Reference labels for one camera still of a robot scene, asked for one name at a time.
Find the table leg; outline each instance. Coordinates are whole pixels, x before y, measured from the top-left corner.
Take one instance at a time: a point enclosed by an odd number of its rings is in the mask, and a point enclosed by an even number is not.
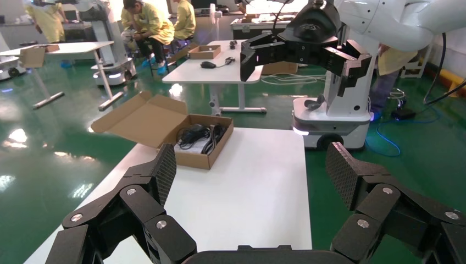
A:
[[[212,115],[213,116],[221,116],[219,100],[218,100],[218,87],[216,85],[209,85],[209,93],[210,93],[210,102],[209,106],[212,108]]]
[[[249,113],[266,113],[265,107],[246,107],[245,103],[245,85],[238,84],[238,106],[239,107],[220,107],[222,112],[249,112]]]
[[[121,98],[123,96],[123,92],[118,92],[117,94],[112,95],[112,91],[110,90],[110,85],[108,85],[107,76],[105,75],[105,72],[103,71],[102,64],[99,59],[99,55],[97,54],[97,50],[94,51],[94,57],[96,59],[97,68],[99,69],[99,73],[101,74],[101,77],[103,80],[103,87],[105,88],[105,91],[107,92],[107,96],[108,96],[108,100],[106,100],[105,102],[103,102],[103,104],[99,106],[99,111],[104,111],[110,105],[112,105],[112,103],[114,103],[119,98]]]
[[[39,87],[41,88],[42,93],[45,96],[44,100],[42,100],[39,103],[32,106],[32,108],[34,110],[39,109],[39,108],[41,108],[41,107],[43,107],[43,106],[45,106],[45,105],[47,105],[47,104],[49,104],[49,103],[55,101],[56,99],[58,99],[58,98],[65,95],[64,92],[59,92],[59,93],[56,93],[56,94],[50,96],[50,93],[47,91],[47,88],[45,87],[45,84],[43,83],[43,81],[42,81],[39,73],[37,72],[36,68],[32,69],[32,74],[34,75],[34,78],[36,78],[36,82],[37,82],[37,84],[39,84]]]

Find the seated worker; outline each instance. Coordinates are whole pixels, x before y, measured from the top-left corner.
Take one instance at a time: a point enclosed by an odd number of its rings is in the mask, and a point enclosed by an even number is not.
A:
[[[42,7],[34,5],[33,1],[28,1],[25,9],[26,13],[32,17],[36,30],[41,34],[43,33],[49,43],[65,41],[61,17],[65,23],[68,23],[68,20],[65,17],[61,3]]]
[[[380,44],[377,79],[369,91],[371,121],[382,116],[382,110],[395,86],[400,70],[417,54],[417,51],[403,52]]]
[[[139,0],[123,0],[124,9],[130,14],[132,27],[136,30],[133,38],[142,55],[151,62],[151,51],[145,44],[149,41],[157,62],[157,73],[162,75],[167,70],[164,60],[163,45],[169,45],[173,40],[173,24],[165,17],[163,12],[149,3]]]
[[[128,57],[131,57],[132,52],[137,49],[136,42],[134,41],[134,34],[136,33],[136,30],[132,26],[131,16],[133,16],[133,14],[128,12],[126,9],[123,8],[123,10],[121,10],[121,24],[125,29],[121,33],[121,38],[123,39],[123,44]]]
[[[175,28],[175,38],[185,40],[194,35],[194,30],[196,29],[194,8],[187,0],[173,0],[173,2],[178,3],[176,11],[177,21],[173,26]]]

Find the monitor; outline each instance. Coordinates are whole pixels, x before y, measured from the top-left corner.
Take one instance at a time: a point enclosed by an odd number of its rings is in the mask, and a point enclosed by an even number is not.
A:
[[[194,9],[210,8],[210,4],[217,5],[217,0],[191,0]]]

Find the table surface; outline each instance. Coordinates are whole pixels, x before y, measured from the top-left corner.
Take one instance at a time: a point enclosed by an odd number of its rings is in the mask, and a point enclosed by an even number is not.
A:
[[[87,53],[94,50],[98,50],[99,48],[108,46],[113,44],[114,41],[99,41],[99,42],[77,42],[77,43],[60,43],[60,50],[54,52],[48,52],[46,54],[53,55],[53,54],[79,54],[79,53]],[[39,45],[33,45],[24,48],[35,47]],[[21,50],[23,48],[12,49],[10,51],[0,52],[0,56],[19,56]]]
[[[10,62],[14,62],[14,61],[17,61],[17,60],[19,60],[18,57],[3,57],[3,58],[0,58],[0,65],[10,63]]]
[[[238,40],[236,49],[230,49],[230,40],[209,43],[209,45],[221,46],[221,52],[214,59],[188,59],[165,76],[162,82],[169,84],[252,84],[259,82],[263,68],[262,65],[256,67],[256,70],[247,81],[242,82],[240,79],[240,52],[241,42],[243,41]],[[216,65],[223,65],[225,59],[228,57],[233,57],[236,61],[221,68],[201,68],[201,62],[208,61]]]
[[[155,149],[137,144],[80,207],[111,191],[129,167],[155,156]],[[235,128],[211,170],[177,167],[165,209],[198,252],[238,245],[311,249],[303,137],[291,130]],[[44,263],[60,230],[25,263]],[[151,262],[130,237],[105,263]]]

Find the cardboard box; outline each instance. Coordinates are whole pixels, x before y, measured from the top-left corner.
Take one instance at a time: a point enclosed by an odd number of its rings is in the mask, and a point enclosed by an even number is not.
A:
[[[186,57],[186,55],[188,55],[190,50],[197,48],[198,46],[199,46],[198,44],[191,42],[189,45],[185,46],[182,50],[176,52],[173,56],[171,56],[168,59],[168,62],[176,62],[179,59]]]
[[[298,72],[298,64],[292,62],[275,62],[264,65],[262,75]]]
[[[233,120],[211,115],[187,114],[186,104],[162,95],[152,97],[142,92],[95,121],[96,133],[110,132],[123,138],[159,148],[163,143],[176,144],[180,129],[193,124],[228,127],[210,155],[176,151],[178,165],[210,169],[233,132]]]
[[[54,51],[60,50],[60,46],[58,44],[40,45],[40,46],[45,48],[45,52],[54,52]]]
[[[40,68],[43,66],[46,48],[33,46],[23,48],[19,54],[19,65],[23,68]]]
[[[199,46],[190,50],[189,55],[190,59],[214,59],[220,51],[220,45]]]

